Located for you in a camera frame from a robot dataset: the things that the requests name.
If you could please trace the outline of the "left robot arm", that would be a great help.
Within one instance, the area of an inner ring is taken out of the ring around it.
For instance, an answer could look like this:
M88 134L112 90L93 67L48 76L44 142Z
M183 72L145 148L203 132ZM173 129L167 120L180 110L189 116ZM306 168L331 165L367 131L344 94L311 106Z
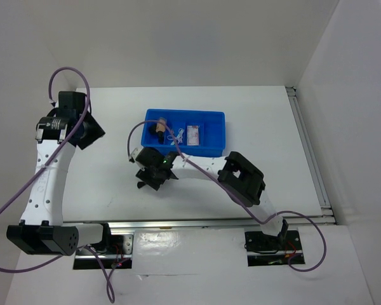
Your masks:
M36 125L38 178L19 224L6 232L26 254L72 255L86 245L104 254L112 248L105 224L64 223L62 203L72 157L77 148L85 149L105 135L85 107L86 94L61 91L58 105Z

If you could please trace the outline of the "purple eyelash curler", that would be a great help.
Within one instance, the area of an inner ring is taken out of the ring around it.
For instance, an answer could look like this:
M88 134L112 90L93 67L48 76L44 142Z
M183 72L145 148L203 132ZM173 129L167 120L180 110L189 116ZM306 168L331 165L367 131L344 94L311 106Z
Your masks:
M183 128L179 128L177 133L174 133L174 136L169 134L166 138L170 142L170 145L174 146L175 142L177 142L177 144L182 144L184 142L184 132L185 130Z

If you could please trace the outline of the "clear packet with print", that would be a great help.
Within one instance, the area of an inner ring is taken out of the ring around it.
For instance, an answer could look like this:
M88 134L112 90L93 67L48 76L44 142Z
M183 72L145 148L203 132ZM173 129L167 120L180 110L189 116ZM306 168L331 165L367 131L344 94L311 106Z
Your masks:
M199 126L197 125L187 126L187 145L188 146L199 145Z

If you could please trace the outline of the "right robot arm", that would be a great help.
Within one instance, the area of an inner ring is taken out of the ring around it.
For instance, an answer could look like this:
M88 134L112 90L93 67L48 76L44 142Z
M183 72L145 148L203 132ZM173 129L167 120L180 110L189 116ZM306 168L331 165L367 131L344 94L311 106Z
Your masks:
M286 242L288 223L276 214L266 191L264 174L242 154L200 157L171 151L163 155L155 148L134 149L129 161L139 167L139 188L147 185L158 190L167 180L197 179L217 183L231 200L246 207L257 218L265 244L278 249Z

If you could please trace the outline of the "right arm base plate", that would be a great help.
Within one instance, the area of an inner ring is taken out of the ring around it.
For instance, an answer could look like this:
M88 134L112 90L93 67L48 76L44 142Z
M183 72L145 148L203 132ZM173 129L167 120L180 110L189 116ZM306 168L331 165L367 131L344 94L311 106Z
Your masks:
M249 267L280 266L291 264L303 265L305 258L300 235L297 230L290 230L286 234L286 241L279 245L261 231L247 231L244 233L244 248L247 252Z

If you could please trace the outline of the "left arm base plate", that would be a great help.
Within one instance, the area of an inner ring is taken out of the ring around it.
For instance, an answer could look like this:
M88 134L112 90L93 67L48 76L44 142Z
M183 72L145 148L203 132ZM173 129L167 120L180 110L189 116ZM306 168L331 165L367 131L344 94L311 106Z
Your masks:
M93 247L104 268L131 269L132 254L134 247L134 234L112 234L108 237L108 244L101 247ZM88 250L81 249L76 252L73 270L96 270L101 269L96 257Z

